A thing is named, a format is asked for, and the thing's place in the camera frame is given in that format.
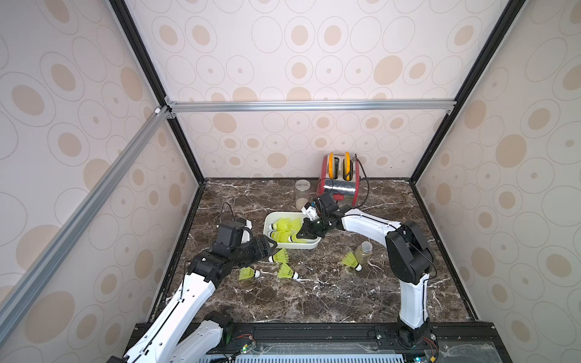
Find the white plastic storage box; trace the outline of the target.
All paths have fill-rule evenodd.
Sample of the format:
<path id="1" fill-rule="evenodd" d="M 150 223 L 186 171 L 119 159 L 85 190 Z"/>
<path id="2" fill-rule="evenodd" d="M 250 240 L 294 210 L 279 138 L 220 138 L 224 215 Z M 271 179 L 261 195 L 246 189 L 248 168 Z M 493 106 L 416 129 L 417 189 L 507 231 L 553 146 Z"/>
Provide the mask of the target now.
<path id="1" fill-rule="evenodd" d="M 319 245 L 321 238 L 298 238 L 297 233 L 303 223 L 302 213 L 273 212 L 266 216 L 263 234 L 274 240 L 279 248 L 312 250 Z"/>

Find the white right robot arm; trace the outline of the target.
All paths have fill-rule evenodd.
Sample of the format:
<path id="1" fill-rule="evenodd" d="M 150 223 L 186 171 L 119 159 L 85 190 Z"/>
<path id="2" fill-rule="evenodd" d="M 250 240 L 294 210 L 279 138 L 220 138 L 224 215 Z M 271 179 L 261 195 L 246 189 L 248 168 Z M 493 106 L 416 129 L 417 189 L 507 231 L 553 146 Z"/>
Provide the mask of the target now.
<path id="1" fill-rule="evenodd" d="M 390 268 L 399 279 L 400 310 L 397 336 L 401 346 L 413 348 L 429 330 L 428 280 L 434 271 L 434 253 L 422 229 L 413 221 L 394 222 L 358 209 L 323 212 L 302 208 L 306 216 L 299 239 L 325 237 L 332 229 L 361 234 L 387 248 Z"/>

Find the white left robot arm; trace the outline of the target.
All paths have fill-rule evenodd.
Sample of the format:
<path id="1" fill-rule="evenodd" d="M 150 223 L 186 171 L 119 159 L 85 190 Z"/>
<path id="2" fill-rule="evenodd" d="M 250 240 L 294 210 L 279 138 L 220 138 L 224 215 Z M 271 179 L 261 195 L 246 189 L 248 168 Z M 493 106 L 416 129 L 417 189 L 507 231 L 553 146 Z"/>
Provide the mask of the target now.
<path id="1" fill-rule="evenodd" d="M 109 362 L 197 362 L 223 341 L 228 319 L 218 316 L 203 321 L 195 332 L 182 336 L 201 307 L 233 269 L 248 267 L 273 254 L 277 243 L 260 235 L 234 247 L 199 253 L 183 283 L 166 308 L 141 339 L 122 358 Z"/>

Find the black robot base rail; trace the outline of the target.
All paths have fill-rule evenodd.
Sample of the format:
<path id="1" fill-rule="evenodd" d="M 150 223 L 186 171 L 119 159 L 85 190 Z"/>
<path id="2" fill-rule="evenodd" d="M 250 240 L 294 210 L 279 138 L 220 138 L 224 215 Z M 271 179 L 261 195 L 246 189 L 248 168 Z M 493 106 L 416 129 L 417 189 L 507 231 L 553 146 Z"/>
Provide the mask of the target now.
<path id="1" fill-rule="evenodd" d="M 200 324 L 178 327 L 157 320 L 138 324 L 128 350 L 111 362 L 196 362 L 210 353 L 217 362 L 251 358 L 273 360 L 299 356 L 305 362 L 329 362 L 339 352 L 363 354 L 370 362 L 393 353 L 402 362 L 509 362 L 511 359 L 490 322 L 425 322 L 410 329 L 387 324 L 234 323 L 212 312 Z"/>

